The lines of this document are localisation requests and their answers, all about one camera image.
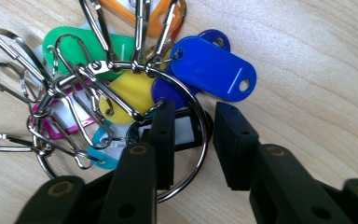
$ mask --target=blue key tag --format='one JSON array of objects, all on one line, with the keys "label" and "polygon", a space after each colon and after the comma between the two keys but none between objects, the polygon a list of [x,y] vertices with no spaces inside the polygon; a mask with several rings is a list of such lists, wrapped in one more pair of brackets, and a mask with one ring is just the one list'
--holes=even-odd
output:
[{"label": "blue key tag", "polygon": [[199,36],[188,36],[173,46],[171,69],[184,83],[223,100],[238,102],[255,89],[251,64]]},{"label": "blue key tag", "polygon": [[[220,48],[223,48],[228,52],[231,50],[227,36],[219,30],[205,30],[202,31],[199,36],[211,43],[217,44]],[[165,68],[165,72],[172,74],[172,70],[169,65]],[[188,87],[191,93],[193,93],[193,95],[196,95],[200,91],[193,86],[188,84],[185,85]],[[155,103],[160,100],[175,101],[175,109],[180,109],[188,103],[187,97],[179,89],[175,88],[168,81],[160,77],[156,78],[153,82],[152,98]]]}]

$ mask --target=wood grain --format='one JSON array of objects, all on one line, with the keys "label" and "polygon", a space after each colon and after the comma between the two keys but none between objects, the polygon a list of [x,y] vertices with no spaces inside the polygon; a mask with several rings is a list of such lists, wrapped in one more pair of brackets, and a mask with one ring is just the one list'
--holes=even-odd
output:
[{"label": "wood grain", "polygon": [[[333,187],[358,177],[358,0],[187,0],[187,5],[180,37],[221,30],[232,52],[255,67],[254,93],[234,105],[262,143],[289,148],[316,179]],[[132,35],[126,22],[105,14],[119,34]],[[85,21],[77,1],[0,0],[0,28],[33,47],[52,28]],[[9,60],[0,50],[0,61]],[[214,115],[219,100],[199,98]],[[26,118],[27,107],[0,92],[0,132],[29,139]],[[187,163],[184,158],[176,160],[178,166]],[[62,175],[90,181],[103,173],[79,171],[60,154],[52,160]],[[33,153],[0,153],[0,223],[14,222],[47,180]],[[158,223],[255,223],[248,196],[227,188],[211,144],[196,179],[158,206]]]}]

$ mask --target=metal ring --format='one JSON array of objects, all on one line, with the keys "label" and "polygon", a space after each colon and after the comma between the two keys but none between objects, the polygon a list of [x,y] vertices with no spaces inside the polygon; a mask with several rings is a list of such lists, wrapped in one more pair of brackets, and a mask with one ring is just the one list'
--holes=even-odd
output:
[{"label": "metal ring", "polygon": [[[114,62],[114,63],[111,62],[111,64],[113,65],[112,67],[115,67],[118,69],[129,69],[129,70],[132,69],[132,66],[133,66],[133,64],[131,62]],[[139,64],[137,66],[138,66],[137,68],[140,71],[144,72],[146,69],[146,66],[143,64]],[[158,196],[158,203],[162,203],[162,202],[165,202],[166,200],[170,199],[171,197],[173,197],[180,191],[182,191],[185,187],[187,187],[187,185],[190,184],[190,182],[194,179],[196,174],[199,172],[200,167],[202,166],[202,164],[205,160],[206,152],[208,150],[208,120],[206,118],[206,115],[205,115],[198,99],[191,93],[191,91],[182,82],[180,82],[175,77],[172,77],[156,68],[148,67],[147,69],[148,69],[148,72],[151,73],[152,75],[167,80],[168,82],[172,83],[173,86],[175,86],[176,88],[178,88],[179,90],[182,91],[182,93],[188,98],[190,105],[193,107],[194,111],[197,114],[197,117],[200,120],[200,130],[202,133],[202,146],[201,146],[202,151],[200,153],[200,158],[199,158],[196,166],[194,167],[191,174],[189,174],[180,183],[178,183],[177,185],[173,186],[168,191],[166,191]],[[41,156],[38,156],[37,158],[38,158],[39,163],[42,166],[43,170],[45,171],[45,173],[50,178],[55,177],[56,174],[54,173],[51,166],[48,164],[47,159],[45,157],[41,157]]]}]

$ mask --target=key tag hole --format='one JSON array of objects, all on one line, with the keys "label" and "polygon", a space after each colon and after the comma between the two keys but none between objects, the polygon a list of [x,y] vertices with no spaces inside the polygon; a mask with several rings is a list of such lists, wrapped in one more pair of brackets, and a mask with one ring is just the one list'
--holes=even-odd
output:
[{"label": "key tag hole", "polygon": [[176,52],[173,54],[173,60],[180,59],[183,57],[183,51],[181,49],[177,49]]},{"label": "key tag hole", "polygon": [[240,91],[247,91],[249,89],[249,79],[245,79],[240,83]]},{"label": "key tag hole", "polygon": [[216,45],[216,46],[218,46],[218,47],[220,47],[220,48],[224,48],[225,47],[225,41],[222,39],[222,38],[216,38],[214,41],[213,41],[213,43]]},{"label": "key tag hole", "polygon": [[107,109],[107,110],[105,110],[105,115],[107,117],[113,117],[115,115],[115,111],[111,110],[111,109]]},{"label": "key tag hole", "polygon": [[48,45],[47,50],[48,50],[48,53],[52,54],[54,52],[54,46],[53,45]]},{"label": "key tag hole", "polygon": [[161,12],[161,14],[158,15],[158,22],[161,25],[164,25],[165,13],[166,13],[166,11],[163,11],[163,12]]}]

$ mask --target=green key tag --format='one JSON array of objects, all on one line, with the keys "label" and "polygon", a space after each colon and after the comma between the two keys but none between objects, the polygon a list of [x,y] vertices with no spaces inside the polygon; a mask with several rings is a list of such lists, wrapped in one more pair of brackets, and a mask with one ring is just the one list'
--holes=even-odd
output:
[{"label": "green key tag", "polygon": [[[56,40],[61,35],[76,35],[78,36],[87,48],[89,57],[92,61],[105,60],[104,52],[97,37],[91,30],[85,30],[80,28],[60,26],[52,29],[45,36],[42,44],[43,55],[50,66],[54,64],[53,49]],[[112,40],[113,48],[121,61],[129,61],[134,52],[134,39],[124,35],[110,35]],[[74,38],[66,37],[62,40],[60,50],[63,57],[71,62],[72,64],[83,63],[89,64],[87,61],[85,52],[79,46]],[[59,62],[58,71],[64,75],[68,75],[69,71],[65,68],[62,62]],[[99,78],[114,80],[120,76],[124,71],[118,73],[105,73],[98,75]]]}]

